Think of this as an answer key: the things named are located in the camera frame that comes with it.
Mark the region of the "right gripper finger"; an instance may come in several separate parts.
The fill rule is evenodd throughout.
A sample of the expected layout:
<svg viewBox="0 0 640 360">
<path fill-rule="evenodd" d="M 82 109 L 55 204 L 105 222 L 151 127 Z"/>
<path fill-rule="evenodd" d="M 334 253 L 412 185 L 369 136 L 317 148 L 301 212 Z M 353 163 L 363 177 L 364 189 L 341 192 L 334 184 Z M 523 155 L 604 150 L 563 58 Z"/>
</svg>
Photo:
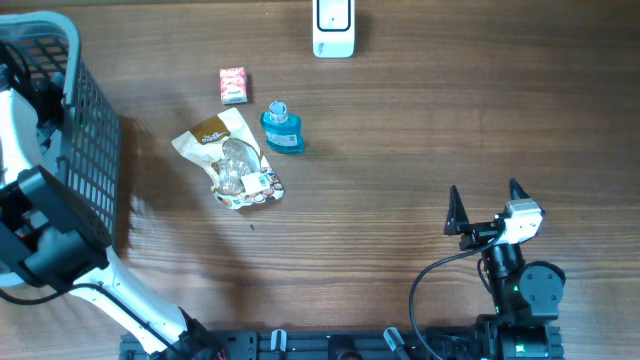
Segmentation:
<svg viewBox="0 0 640 360">
<path fill-rule="evenodd" d="M 443 234 L 447 236 L 461 235 L 470 232 L 470 223 L 455 185 L 450 187 L 449 207 L 445 219 Z"/>
<path fill-rule="evenodd" d="M 529 199 L 530 196 L 524 191 L 515 178 L 509 180 L 509 193 L 512 200 Z"/>
</svg>

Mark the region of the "blue mouthwash bottle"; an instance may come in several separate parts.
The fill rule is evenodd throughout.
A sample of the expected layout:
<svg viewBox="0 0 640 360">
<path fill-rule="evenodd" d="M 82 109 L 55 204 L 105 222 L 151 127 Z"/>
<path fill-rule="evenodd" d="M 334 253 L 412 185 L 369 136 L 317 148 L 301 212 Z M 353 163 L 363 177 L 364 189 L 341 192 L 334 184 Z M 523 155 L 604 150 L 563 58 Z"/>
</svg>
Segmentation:
<svg viewBox="0 0 640 360">
<path fill-rule="evenodd" d="M 298 115 L 290 113 L 284 102 L 272 102 L 268 110 L 262 113 L 260 124 L 266 134 L 266 143 L 273 151 L 282 154 L 304 152 L 302 120 Z"/>
</svg>

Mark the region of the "brown white snack pouch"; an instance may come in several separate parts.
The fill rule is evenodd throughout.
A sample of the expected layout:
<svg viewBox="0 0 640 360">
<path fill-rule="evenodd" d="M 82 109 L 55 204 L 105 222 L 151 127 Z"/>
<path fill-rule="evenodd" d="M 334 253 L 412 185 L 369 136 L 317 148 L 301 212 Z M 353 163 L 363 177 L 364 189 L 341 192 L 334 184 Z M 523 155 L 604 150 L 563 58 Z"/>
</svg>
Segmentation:
<svg viewBox="0 0 640 360">
<path fill-rule="evenodd" d="M 205 171 L 212 194 L 230 210 L 278 201 L 285 195 L 284 185 L 235 108 L 192 127 L 171 145 Z"/>
</svg>

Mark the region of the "small red white carton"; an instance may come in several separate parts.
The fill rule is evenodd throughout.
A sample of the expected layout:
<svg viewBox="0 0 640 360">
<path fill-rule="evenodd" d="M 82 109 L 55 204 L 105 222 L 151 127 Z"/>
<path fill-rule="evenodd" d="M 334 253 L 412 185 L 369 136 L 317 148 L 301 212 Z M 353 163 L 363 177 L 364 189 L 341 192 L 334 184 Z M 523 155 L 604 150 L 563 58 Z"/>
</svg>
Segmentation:
<svg viewBox="0 0 640 360">
<path fill-rule="evenodd" d="M 248 101 L 246 71 L 243 67 L 221 69 L 219 77 L 220 98 L 224 105 Z"/>
</svg>

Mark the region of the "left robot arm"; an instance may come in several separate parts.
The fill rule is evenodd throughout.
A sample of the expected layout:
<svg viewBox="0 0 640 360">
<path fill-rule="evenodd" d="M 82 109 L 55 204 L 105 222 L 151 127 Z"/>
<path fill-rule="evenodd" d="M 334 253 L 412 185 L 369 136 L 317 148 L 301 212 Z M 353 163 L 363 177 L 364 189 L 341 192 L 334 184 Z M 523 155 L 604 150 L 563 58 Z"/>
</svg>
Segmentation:
<svg viewBox="0 0 640 360">
<path fill-rule="evenodd" d="M 1 272 L 53 294 L 84 299 L 119 323 L 151 359 L 224 359 L 224 346 L 196 319 L 147 288 L 115 254 L 98 214 L 44 166 L 41 130 L 62 123 L 62 90 L 36 87 L 24 57 L 1 46 Z"/>
</svg>

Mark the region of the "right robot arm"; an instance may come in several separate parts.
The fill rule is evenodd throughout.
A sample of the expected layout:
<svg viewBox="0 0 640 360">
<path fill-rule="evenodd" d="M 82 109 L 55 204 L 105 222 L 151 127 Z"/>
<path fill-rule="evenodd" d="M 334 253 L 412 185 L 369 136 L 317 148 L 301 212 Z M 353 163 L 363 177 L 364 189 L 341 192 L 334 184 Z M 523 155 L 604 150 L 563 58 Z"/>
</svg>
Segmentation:
<svg viewBox="0 0 640 360">
<path fill-rule="evenodd" d="M 450 188 L 444 233 L 480 256 L 494 311 L 476 318 L 469 350 L 475 359 L 551 359 L 562 351 L 549 323 L 559 317 L 565 273 L 546 261 L 526 262 L 521 245 L 539 234 L 545 210 L 512 179 L 510 200 L 491 221 L 472 223 Z"/>
</svg>

